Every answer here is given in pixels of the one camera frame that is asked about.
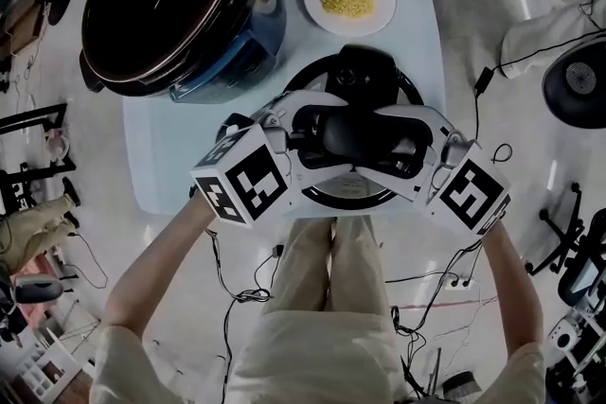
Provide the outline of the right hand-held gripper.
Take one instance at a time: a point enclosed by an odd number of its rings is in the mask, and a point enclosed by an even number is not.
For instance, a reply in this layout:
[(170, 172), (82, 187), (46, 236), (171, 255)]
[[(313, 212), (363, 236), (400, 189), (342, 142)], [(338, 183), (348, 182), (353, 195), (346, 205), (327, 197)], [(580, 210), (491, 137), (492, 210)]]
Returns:
[(424, 164), (411, 179), (368, 167), (356, 167), (364, 178), (413, 203), (432, 222), (466, 236), (483, 236), (505, 213), (510, 184), (474, 140), (436, 109), (424, 105), (391, 105), (376, 109), (398, 135), (442, 148), (437, 163)]

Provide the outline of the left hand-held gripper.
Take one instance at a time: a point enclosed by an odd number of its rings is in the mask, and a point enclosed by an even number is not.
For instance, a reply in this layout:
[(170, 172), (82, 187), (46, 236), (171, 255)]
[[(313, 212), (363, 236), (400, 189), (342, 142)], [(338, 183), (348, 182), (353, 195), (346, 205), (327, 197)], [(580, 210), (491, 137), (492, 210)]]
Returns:
[(314, 187), (350, 173), (353, 164), (308, 168), (288, 143), (318, 143), (320, 118), (347, 106), (327, 92), (296, 90), (252, 116), (231, 114), (190, 176), (218, 219), (240, 227), (279, 219), (304, 202), (333, 203)]

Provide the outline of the black pressure cooker lid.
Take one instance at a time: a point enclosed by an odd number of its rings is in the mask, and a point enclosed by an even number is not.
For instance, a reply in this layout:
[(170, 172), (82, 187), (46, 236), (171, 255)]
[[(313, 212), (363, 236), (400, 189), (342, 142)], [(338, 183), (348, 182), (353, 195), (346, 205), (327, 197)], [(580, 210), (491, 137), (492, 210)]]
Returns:
[[(319, 90), (340, 97), (348, 104), (381, 108), (393, 104), (424, 104), (416, 85), (397, 67), (389, 54), (369, 46), (347, 44), (339, 53), (313, 61), (301, 69), (283, 89)], [(330, 209), (366, 210), (397, 197), (386, 188), (349, 173), (334, 179), (334, 188), (318, 184), (303, 194)]]

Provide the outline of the dark blue pressure cooker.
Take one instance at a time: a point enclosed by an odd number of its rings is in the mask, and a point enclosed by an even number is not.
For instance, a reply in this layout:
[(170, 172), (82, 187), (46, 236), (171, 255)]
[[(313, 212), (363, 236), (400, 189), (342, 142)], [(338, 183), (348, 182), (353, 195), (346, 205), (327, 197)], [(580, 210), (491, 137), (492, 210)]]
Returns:
[(276, 67), (283, 0), (86, 0), (80, 70), (88, 90), (222, 104)]

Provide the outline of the person's left forearm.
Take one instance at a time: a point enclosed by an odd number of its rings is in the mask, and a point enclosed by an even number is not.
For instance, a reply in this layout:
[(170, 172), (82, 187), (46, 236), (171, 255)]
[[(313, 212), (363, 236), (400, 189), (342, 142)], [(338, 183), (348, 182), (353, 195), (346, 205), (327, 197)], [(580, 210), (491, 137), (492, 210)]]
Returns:
[(205, 197), (195, 193), (119, 278), (105, 305), (105, 325), (142, 338), (187, 254), (214, 219)]

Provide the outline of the person's right forearm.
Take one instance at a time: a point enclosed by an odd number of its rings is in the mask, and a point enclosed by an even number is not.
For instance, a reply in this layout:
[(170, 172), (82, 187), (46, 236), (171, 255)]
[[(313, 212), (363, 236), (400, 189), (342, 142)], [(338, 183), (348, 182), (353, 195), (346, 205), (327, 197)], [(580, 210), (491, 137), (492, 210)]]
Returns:
[(508, 356), (530, 343), (541, 343), (544, 314), (538, 293), (514, 248), (497, 221), (482, 238), (492, 273)]

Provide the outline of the black power adapter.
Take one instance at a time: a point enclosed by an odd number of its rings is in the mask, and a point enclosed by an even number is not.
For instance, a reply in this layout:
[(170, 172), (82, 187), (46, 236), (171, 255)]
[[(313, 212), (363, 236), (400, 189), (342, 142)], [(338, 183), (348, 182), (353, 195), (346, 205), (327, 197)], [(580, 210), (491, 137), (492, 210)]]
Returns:
[(479, 98), (486, 91), (493, 78), (493, 75), (493, 69), (485, 67), (482, 70), (476, 84), (474, 85), (474, 95), (476, 98)]

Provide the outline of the person's beige trousers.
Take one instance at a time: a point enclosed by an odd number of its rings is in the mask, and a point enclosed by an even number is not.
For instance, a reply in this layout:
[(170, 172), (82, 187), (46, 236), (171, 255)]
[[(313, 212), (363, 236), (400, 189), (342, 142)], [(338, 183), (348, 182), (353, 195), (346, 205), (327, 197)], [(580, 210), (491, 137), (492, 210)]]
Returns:
[(380, 252), (369, 216), (292, 226), (264, 314), (336, 311), (387, 316)]

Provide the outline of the white power strip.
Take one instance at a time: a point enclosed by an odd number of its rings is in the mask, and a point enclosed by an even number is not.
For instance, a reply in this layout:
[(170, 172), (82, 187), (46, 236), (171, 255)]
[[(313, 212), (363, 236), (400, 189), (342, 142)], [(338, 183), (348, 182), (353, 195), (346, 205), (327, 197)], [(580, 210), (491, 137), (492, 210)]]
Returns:
[(468, 291), (475, 285), (472, 278), (447, 276), (443, 284), (443, 289), (446, 291)]

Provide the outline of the small table with light cloth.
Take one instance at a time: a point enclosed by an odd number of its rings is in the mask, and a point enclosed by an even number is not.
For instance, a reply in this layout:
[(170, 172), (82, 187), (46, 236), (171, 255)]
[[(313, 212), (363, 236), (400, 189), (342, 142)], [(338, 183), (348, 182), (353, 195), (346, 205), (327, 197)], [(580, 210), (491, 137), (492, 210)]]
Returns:
[[(123, 118), (129, 167), (139, 206), (172, 216), (188, 199), (191, 169), (209, 152), (222, 122), (250, 114), (303, 67), (338, 52), (349, 40), (329, 33), (308, 15), (304, 0), (284, 0), (287, 28), (276, 69), (254, 90), (224, 104), (180, 104), (167, 97), (126, 97)], [(397, 0), (381, 31), (360, 39), (390, 54), (419, 89), (423, 101), (444, 112), (445, 77), (433, 0)]]

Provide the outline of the black oval pack with grille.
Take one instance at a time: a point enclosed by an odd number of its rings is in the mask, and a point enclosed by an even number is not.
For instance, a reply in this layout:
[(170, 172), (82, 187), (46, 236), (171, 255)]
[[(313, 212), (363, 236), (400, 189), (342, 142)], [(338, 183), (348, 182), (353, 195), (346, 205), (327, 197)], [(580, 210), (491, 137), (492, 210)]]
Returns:
[(18, 275), (12, 284), (12, 299), (19, 305), (54, 302), (62, 294), (62, 281), (45, 273)]
[(549, 111), (564, 124), (606, 129), (606, 37), (559, 56), (544, 73), (543, 94)]

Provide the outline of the black office chair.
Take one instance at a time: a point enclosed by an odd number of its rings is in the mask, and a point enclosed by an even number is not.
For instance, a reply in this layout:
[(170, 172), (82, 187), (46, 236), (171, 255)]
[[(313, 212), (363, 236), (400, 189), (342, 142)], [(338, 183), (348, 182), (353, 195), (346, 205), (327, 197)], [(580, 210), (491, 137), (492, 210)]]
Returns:
[(565, 231), (552, 220), (547, 208), (539, 212), (539, 220), (557, 236), (558, 245), (538, 265), (526, 261), (525, 269), (530, 276), (545, 269), (554, 274), (562, 272), (558, 295), (566, 305), (574, 307), (584, 297), (606, 297), (606, 208), (598, 210), (585, 228), (579, 217), (580, 185), (572, 183), (570, 190), (576, 198)]

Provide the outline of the pale pink bowl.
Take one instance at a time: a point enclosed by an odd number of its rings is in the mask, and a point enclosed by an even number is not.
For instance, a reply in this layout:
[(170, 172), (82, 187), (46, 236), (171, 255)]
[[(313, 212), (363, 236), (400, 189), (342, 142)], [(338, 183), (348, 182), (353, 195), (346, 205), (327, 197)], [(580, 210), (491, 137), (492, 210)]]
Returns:
[(46, 132), (45, 142), (51, 162), (63, 160), (70, 150), (70, 141), (62, 132), (62, 129), (53, 129)]

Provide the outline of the white side table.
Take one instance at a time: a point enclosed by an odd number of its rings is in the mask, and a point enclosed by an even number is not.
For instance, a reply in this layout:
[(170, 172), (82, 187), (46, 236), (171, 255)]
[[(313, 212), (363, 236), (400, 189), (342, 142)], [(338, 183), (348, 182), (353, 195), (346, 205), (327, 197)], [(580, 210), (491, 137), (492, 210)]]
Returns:
[[(44, 135), (50, 134), (51, 130), (63, 127), (67, 107), (68, 104), (63, 102), (0, 118), (0, 135), (36, 126), (42, 127)], [(77, 166), (69, 153), (66, 153), (59, 161), (51, 161), (47, 167), (31, 167), (27, 162), (23, 162), (20, 164), (19, 170), (15, 172), (7, 172), (0, 168), (2, 215), (7, 216), (36, 205), (31, 192), (33, 182), (50, 179), (76, 169)]]

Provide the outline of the brown cardboard box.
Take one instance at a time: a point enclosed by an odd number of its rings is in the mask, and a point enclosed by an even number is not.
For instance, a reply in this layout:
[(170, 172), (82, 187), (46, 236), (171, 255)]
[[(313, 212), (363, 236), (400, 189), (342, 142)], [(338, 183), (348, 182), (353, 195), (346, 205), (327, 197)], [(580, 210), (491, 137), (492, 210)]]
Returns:
[(0, 61), (17, 55), (41, 34), (45, 2), (16, 0), (0, 16)]

